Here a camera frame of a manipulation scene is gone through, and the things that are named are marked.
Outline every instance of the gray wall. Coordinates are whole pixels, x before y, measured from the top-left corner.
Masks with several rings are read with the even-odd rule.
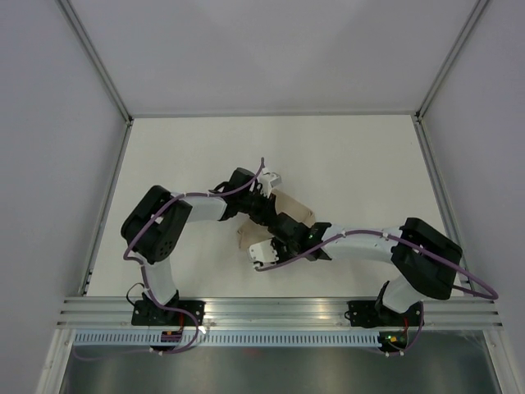
[[[0,391],[33,392],[123,121],[53,0],[0,2]]]
[[[413,111],[476,0],[72,0],[134,115]]]
[[[492,2],[427,115],[469,267],[525,370],[525,2]]]

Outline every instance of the white tabletop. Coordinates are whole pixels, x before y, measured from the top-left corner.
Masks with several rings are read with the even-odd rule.
[[[407,217],[443,231],[431,182],[409,116],[209,117],[135,120],[98,251],[89,296],[123,296],[140,282],[125,262],[120,229],[153,185],[205,191],[237,167],[253,172],[264,156],[281,189],[319,222],[394,227]],[[246,220],[187,225],[171,254],[186,297],[376,296],[398,275],[374,261],[300,260],[257,273],[239,251]]]

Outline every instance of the gray floor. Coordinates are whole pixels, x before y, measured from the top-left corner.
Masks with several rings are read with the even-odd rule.
[[[479,336],[425,333],[402,358],[352,348],[200,347],[180,355],[71,359],[68,394],[499,393]],[[80,347],[84,356],[123,347]]]

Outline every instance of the tan cloth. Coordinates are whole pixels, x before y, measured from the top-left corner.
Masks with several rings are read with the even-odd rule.
[[[304,223],[311,227],[315,223],[315,215],[310,208],[302,205],[295,199],[292,199],[287,194],[279,190],[272,192],[276,196],[276,212],[284,212],[297,222]],[[250,245],[257,244],[272,238],[266,227],[255,224],[248,219],[237,230],[237,237],[239,239],[239,249],[247,250]]]

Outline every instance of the ventilation grille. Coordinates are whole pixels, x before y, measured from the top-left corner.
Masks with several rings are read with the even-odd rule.
[[[146,345],[166,346],[161,341],[162,333],[151,330],[78,330],[75,335],[77,346],[96,345]],[[193,337],[192,330],[185,330],[180,345]],[[378,347],[379,332],[253,332],[228,331],[199,334],[196,343],[201,346],[242,346],[242,347]]]

